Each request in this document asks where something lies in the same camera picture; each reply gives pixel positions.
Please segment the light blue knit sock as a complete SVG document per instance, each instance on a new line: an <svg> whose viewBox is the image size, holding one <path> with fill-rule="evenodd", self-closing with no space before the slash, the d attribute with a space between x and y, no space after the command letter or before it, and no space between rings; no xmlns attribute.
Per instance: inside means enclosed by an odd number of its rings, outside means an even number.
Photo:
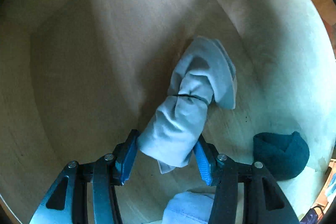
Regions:
<svg viewBox="0 0 336 224"><path fill-rule="evenodd" d="M176 194L163 212L162 223L209 223L213 202L211 193Z"/></svg>

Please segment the purple puffy jacket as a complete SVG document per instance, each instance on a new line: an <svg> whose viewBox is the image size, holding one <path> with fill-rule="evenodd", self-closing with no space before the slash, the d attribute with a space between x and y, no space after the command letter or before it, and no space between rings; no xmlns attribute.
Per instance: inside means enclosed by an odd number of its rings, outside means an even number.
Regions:
<svg viewBox="0 0 336 224"><path fill-rule="evenodd" d="M317 224L325 215L323 207L320 205L314 206L304 215L299 221L300 224Z"/></svg>

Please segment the grey cloth bundle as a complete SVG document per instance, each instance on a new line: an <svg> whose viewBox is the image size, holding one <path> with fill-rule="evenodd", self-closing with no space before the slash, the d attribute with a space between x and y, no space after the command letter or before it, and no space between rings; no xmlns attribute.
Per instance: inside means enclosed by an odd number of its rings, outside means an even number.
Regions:
<svg viewBox="0 0 336 224"><path fill-rule="evenodd" d="M167 97L138 138L162 174L183 168L206 123L210 104L236 106L236 68L218 39L197 36L171 75Z"/></svg>

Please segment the dark teal sock ball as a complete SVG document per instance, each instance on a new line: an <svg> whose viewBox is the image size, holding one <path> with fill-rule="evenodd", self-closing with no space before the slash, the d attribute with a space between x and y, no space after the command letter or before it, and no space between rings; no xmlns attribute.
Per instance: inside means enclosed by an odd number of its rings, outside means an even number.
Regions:
<svg viewBox="0 0 336 224"><path fill-rule="evenodd" d="M261 132L253 137L253 159L263 163L277 181L297 177L309 161L310 151L300 133Z"/></svg>

